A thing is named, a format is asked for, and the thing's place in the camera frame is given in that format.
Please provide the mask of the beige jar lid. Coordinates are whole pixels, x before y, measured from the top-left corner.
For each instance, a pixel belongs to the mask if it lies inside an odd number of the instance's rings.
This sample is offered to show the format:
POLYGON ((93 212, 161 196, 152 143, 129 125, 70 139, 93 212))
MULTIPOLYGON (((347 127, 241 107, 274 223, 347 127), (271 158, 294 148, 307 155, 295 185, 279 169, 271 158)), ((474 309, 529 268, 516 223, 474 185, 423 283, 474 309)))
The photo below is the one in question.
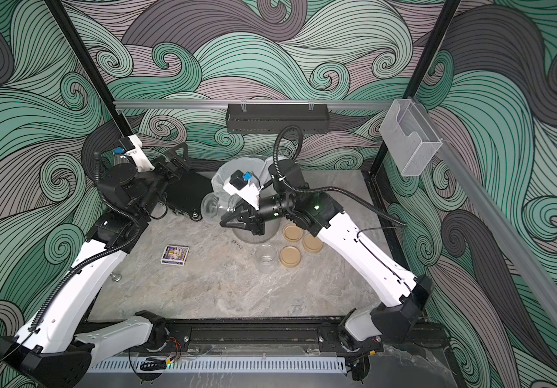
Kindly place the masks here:
POLYGON ((286 246, 279 253, 279 261, 286 268, 295 268, 300 265, 302 255, 294 246, 286 246))
POLYGON ((312 236, 310 234, 306 234, 306 236, 303 237, 302 245, 306 252, 312 254, 319 253, 324 247, 324 243, 318 237, 312 236))
POLYGON ((304 237, 304 231, 294 223, 288 223, 283 228, 283 237, 288 242, 299 242, 304 237))

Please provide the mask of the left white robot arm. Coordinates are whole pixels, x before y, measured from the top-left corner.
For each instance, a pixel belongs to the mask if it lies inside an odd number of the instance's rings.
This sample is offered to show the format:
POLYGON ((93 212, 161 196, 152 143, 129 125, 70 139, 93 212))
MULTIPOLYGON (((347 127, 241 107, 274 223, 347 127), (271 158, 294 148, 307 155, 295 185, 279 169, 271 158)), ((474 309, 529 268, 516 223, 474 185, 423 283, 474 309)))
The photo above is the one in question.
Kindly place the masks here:
POLYGON ((165 318, 147 310, 97 331, 76 329, 147 228, 165 189, 190 169, 185 143, 152 161, 143 157, 106 172, 95 165, 94 182, 107 211, 29 323, 17 334, 0 338, 0 364, 41 387, 73 387, 91 367, 120 352, 136 347, 160 351, 166 346, 165 318))

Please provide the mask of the jar with beige lid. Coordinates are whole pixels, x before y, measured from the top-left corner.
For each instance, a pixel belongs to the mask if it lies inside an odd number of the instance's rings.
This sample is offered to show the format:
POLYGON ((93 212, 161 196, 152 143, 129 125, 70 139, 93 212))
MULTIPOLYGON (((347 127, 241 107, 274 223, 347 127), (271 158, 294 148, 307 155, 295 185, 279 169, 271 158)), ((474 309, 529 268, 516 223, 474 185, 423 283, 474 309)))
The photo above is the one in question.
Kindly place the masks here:
POLYGON ((201 203, 201 215, 204 221, 218 224, 227 214, 233 213, 240 197, 226 192, 211 192, 201 203))
POLYGON ((272 273, 278 265, 277 250, 270 244, 262 244, 255 251, 257 269, 261 273, 272 273))

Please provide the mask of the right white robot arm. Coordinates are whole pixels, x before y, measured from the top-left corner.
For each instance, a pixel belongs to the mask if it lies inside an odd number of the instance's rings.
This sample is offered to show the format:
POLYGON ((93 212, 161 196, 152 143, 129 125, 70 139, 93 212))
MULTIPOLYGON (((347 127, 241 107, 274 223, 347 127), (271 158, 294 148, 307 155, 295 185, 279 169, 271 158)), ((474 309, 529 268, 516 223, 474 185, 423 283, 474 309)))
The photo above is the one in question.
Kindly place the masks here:
POLYGON ((407 338, 427 305, 432 279, 414 275, 384 253, 331 195, 340 193, 382 217, 385 212, 344 189, 312 189, 290 159, 266 163, 260 175, 236 168, 218 182, 236 199, 221 226, 262 235, 268 221, 286 218, 338 252, 375 291, 378 305, 354 310, 340 323, 343 347, 355 351, 371 339, 401 343, 407 338))

